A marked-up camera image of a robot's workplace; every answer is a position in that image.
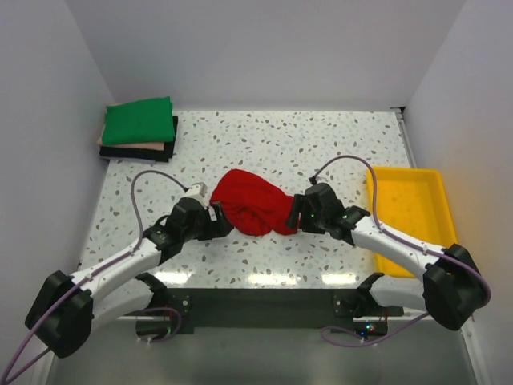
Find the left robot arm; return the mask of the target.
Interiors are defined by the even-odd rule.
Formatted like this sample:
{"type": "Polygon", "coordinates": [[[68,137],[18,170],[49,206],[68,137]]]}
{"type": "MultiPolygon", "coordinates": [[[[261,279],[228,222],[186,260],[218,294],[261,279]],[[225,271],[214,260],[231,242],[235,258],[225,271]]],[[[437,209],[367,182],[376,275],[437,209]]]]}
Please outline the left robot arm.
{"type": "Polygon", "coordinates": [[[88,269],[46,278],[25,325],[60,358],[75,353],[105,324],[132,312],[158,314],[164,284],[149,272],[181,252],[188,241],[227,237],[233,227],[220,204],[212,209],[183,197],[126,249],[88,269]]]}

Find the red t shirt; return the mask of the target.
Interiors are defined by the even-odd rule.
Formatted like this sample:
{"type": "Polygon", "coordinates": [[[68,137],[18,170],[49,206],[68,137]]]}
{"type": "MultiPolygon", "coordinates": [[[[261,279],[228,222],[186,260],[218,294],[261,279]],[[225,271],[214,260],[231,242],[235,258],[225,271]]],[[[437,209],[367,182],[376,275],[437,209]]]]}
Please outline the red t shirt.
{"type": "Polygon", "coordinates": [[[227,172],[214,188],[210,203],[220,204],[228,221],[241,233],[260,237],[275,232],[295,234],[286,224],[293,197],[260,176],[240,169],[227,172]]]}

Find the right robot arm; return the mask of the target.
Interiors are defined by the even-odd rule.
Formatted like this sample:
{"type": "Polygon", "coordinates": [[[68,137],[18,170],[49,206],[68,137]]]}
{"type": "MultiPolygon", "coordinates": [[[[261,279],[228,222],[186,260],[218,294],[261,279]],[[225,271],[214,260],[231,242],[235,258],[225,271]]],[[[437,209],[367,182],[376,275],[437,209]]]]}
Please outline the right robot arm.
{"type": "Polygon", "coordinates": [[[286,225],[305,233],[327,233],[411,273],[411,278],[371,274],[357,288],[356,318],[374,315],[382,308],[402,307],[423,311],[448,330],[458,330],[491,300],[489,286],[464,247],[421,241],[381,223],[365,209],[344,206],[326,183],[293,197],[286,225]]]}

